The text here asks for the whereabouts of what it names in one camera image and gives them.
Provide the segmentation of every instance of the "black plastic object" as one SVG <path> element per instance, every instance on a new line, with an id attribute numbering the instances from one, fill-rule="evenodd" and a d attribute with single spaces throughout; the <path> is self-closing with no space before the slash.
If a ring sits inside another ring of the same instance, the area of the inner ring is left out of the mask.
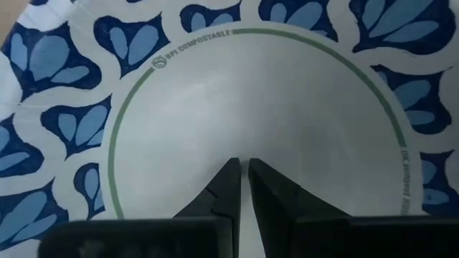
<path id="1" fill-rule="evenodd" d="M 173 219 L 72 222 L 45 237 L 39 258 L 237 258 L 240 192 L 231 158 Z"/>
<path id="2" fill-rule="evenodd" d="M 175 217 L 218 216 L 232 223 L 233 257 L 239 256 L 241 163 L 231 158 L 198 196 Z"/>
<path id="3" fill-rule="evenodd" d="M 459 257 L 459 219 L 351 217 L 259 159 L 249 180 L 267 258 Z M 72 222 L 44 238 L 39 258 L 237 258 L 240 191 L 231 158 L 174 218 Z"/>
<path id="4" fill-rule="evenodd" d="M 40 258 L 232 258 L 229 219 L 81 221 L 55 229 Z"/>
<path id="5" fill-rule="evenodd" d="M 259 159 L 250 161 L 249 180 L 267 258 L 459 257 L 459 219 L 353 218 Z"/>

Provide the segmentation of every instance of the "dark navy pattern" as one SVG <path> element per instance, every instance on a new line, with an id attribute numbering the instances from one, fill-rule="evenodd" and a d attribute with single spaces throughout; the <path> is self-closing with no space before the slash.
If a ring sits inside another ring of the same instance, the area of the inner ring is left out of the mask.
<path id="1" fill-rule="evenodd" d="M 27 239 L 41 239 L 48 229 L 69 221 L 52 195 L 52 184 L 0 197 L 0 251 Z"/>
<path id="2" fill-rule="evenodd" d="M 13 116 L 0 122 L 0 178 L 34 173 L 43 163 L 42 153 L 16 134 Z"/>
<path id="3" fill-rule="evenodd" d="M 445 173 L 446 160 L 452 151 L 421 153 L 424 201 L 422 209 L 432 215 L 459 215 L 459 195 L 448 184 Z"/>
<path id="4" fill-rule="evenodd" d="M 89 163 L 79 168 L 73 179 L 73 184 L 87 201 L 87 219 L 91 219 L 105 210 L 102 189 L 100 188 L 99 164 Z"/>
<path id="5" fill-rule="evenodd" d="M 121 77 L 139 68 L 169 43 L 161 25 L 161 15 L 150 21 L 130 24 L 106 16 L 95 22 L 94 35 L 100 46 L 118 59 Z"/>
<path id="6" fill-rule="evenodd" d="M 48 32 L 16 24 L 1 50 L 11 60 L 23 100 L 56 86 L 93 89 L 101 80 L 99 67 L 73 44 L 67 23 Z"/>
<path id="7" fill-rule="evenodd" d="M 452 123 L 450 113 L 438 96 L 442 72 L 434 75 L 403 75 L 381 65 L 373 69 L 394 91 L 415 131 L 436 134 Z"/>
<path id="8" fill-rule="evenodd" d="M 326 12 L 328 0 L 262 0 L 258 13 L 263 21 L 290 24 L 309 29 L 338 41 Z"/>
<path id="9" fill-rule="evenodd" d="M 447 0 L 352 0 L 360 28 L 354 52 L 376 47 L 432 54 L 451 40 L 456 30 Z"/>
<path id="10" fill-rule="evenodd" d="M 240 3 L 225 9 L 211 10 L 198 4 L 191 4 L 180 11 L 181 25 L 187 32 L 240 21 Z"/>
<path id="11" fill-rule="evenodd" d="M 100 146 L 110 109 L 110 97 L 86 107 L 52 107 L 43 112 L 42 124 L 61 139 L 69 157 Z"/>

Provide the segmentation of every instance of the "blue floral pattern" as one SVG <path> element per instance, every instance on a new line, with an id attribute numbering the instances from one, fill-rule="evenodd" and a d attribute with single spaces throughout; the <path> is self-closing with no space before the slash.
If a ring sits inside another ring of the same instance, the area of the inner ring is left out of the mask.
<path id="1" fill-rule="evenodd" d="M 373 69 L 394 91 L 415 131 L 436 134 L 452 123 L 450 113 L 438 96 L 442 73 L 403 75 L 381 65 Z"/>
<path id="2" fill-rule="evenodd" d="M 445 162 L 453 153 L 421 153 L 424 201 L 422 209 L 432 215 L 459 215 L 459 195 L 448 184 Z"/>
<path id="3" fill-rule="evenodd" d="M 69 221 L 68 212 L 56 204 L 52 184 L 0 197 L 0 250 L 28 239 L 41 239 L 52 226 Z"/>
<path id="4" fill-rule="evenodd" d="M 338 41 L 326 12 L 328 0 L 262 0 L 258 13 L 263 21 L 290 24 L 309 29 Z"/>
<path id="5" fill-rule="evenodd" d="M 34 173 L 43 163 L 42 153 L 16 134 L 13 116 L 0 122 L 0 178 Z"/>
<path id="6" fill-rule="evenodd" d="M 44 5 L 48 2 L 49 0 L 31 0 L 30 1 L 30 4 L 31 5 L 35 5 L 35 6 L 41 6 L 41 5 Z M 77 1 L 77 0 L 65 0 L 65 1 L 71 1 L 72 3 Z"/>
<path id="7" fill-rule="evenodd" d="M 102 189 L 100 188 L 99 164 L 89 163 L 78 169 L 73 179 L 75 189 L 87 201 L 87 219 L 105 210 L 103 205 Z"/>
<path id="8" fill-rule="evenodd" d="M 352 0 L 361 38 L 354 52 L 376 47 L 432 54 L 453 37 L 455 17 L 449 1 Z"/>
<path id="9" fill-rule="evenodd" d="M 67 157 L 100 146 L 110 112 L 110 97 L 86 107 L 53 107 L 42 114 L 43 126 L 65 144 Z"/>
<path id="10" fill-rule="evenodd" d="M 226 9 L 211 10 L 198 4 L 191 4 L 180 11 L 181 25 L 187 32 L 240 21 L 240 3 Z"/>
<path id="11" fill-rule="evenodd" d="M 32 6 L 29 7 L 32 10 L 43 10 L 51 7 L 47 5 L 54 1 L 59 0 L 32 0 Z M 76 0 L 61 1 L 68 3 Z M 134 5 L 141 1 L 145 0 L 116 1 L 116 4 L 127 6 L 127 3 Z M 260 0 L 253 15 L 258 15 L 263 21 L 311 30 L 338 42 L 340 39 L 327 13 L 329 1 Z M 450 10 L 451 2 L 350 0 L 349 10 L 356 17 L 360 32 L 359 42 L 353 51 L 391 47 L 413 54 L 436 53 L 450 43 L 456 32 L 455 16 Z M 181 26 L 186 32 L 195 32 L 205 27 L 240 21 L 241 3 L 240 1 L 225 9 L 210 9 L 205 4 L 190 2 L 179 12 L 179 17 L 175 18 L 180 18 Z M 155 17 L 153 15 L 156 14 L 152 14 L 149 20 L 132 23 L 112 16 L 94 17 L 96 21 L 91 28 L 93 36 L 103 49 L 118 60 L 120 77 L 138 69 L 169 43 L 162 24 L 162 16 L 165 14 L 160 13 Z M 1 48 L 9 58 L 13 73 L 22 88 L 22 101 L 53 87 L 91 90 L 100 84 L 102 77 L 99 66 L 90 60 L 91 56 L 85 57 L 79 53 L 81 46 L 78 45 L 77 48 L 73 43 L 67 22 L 47 32 L 29 28 L 27 25 L 15 24 Z M 452 124 L 451 115 L 439 97 L 442 72 L 432 75 L 404 75 L 381 65 L 373 69 L 397 96 L 413 130 L 433 135 L 443 132 Z M 98 147 L 102 142 L 111 109 L 110 101 L 111 97 L 107 97 L 99 103 L 83 107 L 50 107 L 40 117 L 44 129 L 40 127 L 36 130 L 48 130 L 55 134 L 64 143 L 67 158 Z M 7 181 L 12 176 L 27 180 L 27 175 L 37 172 L 44 160 L 38 148 L 25 143 L 18 136 L 13 124 L 14 116 L 15 114 L 0 121 L 0 179 Z M 429 214 L 459 214 L 459 195 L 449 185 L 445 172 L 445 163 L 454 151 L 420 154 L 424 186 L 422 208 Z M 76 171 L 66 172 L 75 172 L 75 189 L 70 187 L 69 191 L 72 193 L 57 194 L 81 194 L 88 207 L 86 219 L 92 219 L 104 211 L 99 164 L 87 163 Z M 62 209 L 53 196 L 52 187 L 55 181 L 50 181 L 42 188 L 25 188 L 19 194 L 0 196 L 0 251 L 28 239 L 41 239 L 51 227 L 69 221 L 68 211 Z"/>
<path id="12" fill-rule="evenodd" d="M 67 23 L 45 33 L 16 24 L 1 50 L 11 60 L 23 100 L 51 87 L 89 90 L 101 81 L 99 67 L 73 44 Z"/>
<path id="13" fill-rule="evenodd" d="M 169 43 L 161 25 L 161 15 L 150 21 L 129 24 L 106 16 L 95 22 L 94 35 L 100 46 L 118 59 L 121 77 L 139 68 Z"/>

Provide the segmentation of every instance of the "plate center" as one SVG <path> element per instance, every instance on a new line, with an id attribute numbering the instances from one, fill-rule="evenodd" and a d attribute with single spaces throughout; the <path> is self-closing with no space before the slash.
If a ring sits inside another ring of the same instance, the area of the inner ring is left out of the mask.
<path id="1" fill-rule="evenodd" d="M 231 157 L 261 158 L 352 215 L 399 214 L 400 145 L 373 82 L 317 45 L 219 33 L 164 51 L 120 114 L 124 217 L 175 215 Z"/>

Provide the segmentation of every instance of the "paper plate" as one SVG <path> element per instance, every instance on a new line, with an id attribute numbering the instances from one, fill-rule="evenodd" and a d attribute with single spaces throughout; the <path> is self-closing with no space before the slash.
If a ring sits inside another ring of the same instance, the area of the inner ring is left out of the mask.
<path id="1" fill-rule="evenodd" d="M 351 215 L 456 215 L 455 11 L 35 1 L 0 55 L 0 254 L 73 220 L 172 217 L 231 157 Z M 240 257 L 264 257 L 244 177 Z"/>

